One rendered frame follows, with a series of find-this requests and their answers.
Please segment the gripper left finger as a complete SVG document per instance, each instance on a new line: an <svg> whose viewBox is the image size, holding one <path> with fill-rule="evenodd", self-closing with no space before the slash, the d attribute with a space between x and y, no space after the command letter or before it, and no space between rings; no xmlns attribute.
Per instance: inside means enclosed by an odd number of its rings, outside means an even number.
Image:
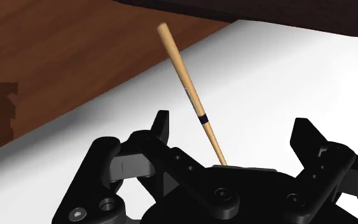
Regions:
<svg viewBox="0 0 358 224"><path fill-rule="evenodd" d="M137 178L156 201L156 215L172 211L184 223L230 220L240 197L218 178L226 167L205 168L179 148L169 148L169 112L157 113L150 130L93 141L57 208L52 224L146 224L131 220L117 194L124 179Z"/></svg>

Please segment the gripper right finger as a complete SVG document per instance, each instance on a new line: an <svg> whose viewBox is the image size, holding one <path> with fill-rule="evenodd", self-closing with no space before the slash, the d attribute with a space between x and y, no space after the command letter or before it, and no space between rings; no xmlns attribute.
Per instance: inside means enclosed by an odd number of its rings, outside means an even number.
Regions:
<svg viewBox="0 0 358 224"><path fill-rule="evenodd" d="M358 224L337 206L341 194L358 200L358 155L328 141L307 118L296 118L290 146L303 166L287 196L286 217L293 224Z"/></svg>

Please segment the wooden stick with dark band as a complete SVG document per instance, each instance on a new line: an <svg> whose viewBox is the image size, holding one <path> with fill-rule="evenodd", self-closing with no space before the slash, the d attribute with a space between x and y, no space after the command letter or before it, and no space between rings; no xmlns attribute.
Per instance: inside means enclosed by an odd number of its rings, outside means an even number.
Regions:
<svg viewBox="0 0 358 224"><path fill-rule="evenodd" d="M202 102L198 96L198 93L194 87L194 84L189 76L188 70L184 64L181 54L178 50L176 42L170 32L170 29L166 23L161 23L157 27L158 35L162 41L162 44L169 56L169 59L177 73L177 76L188 96L188 99L198 117L198 120L202 124L202 127L207 135L221 165L227 165L226 159L221 151L219 143L216 139L214 131L211 127L207 114L203 108Z"/></svg>

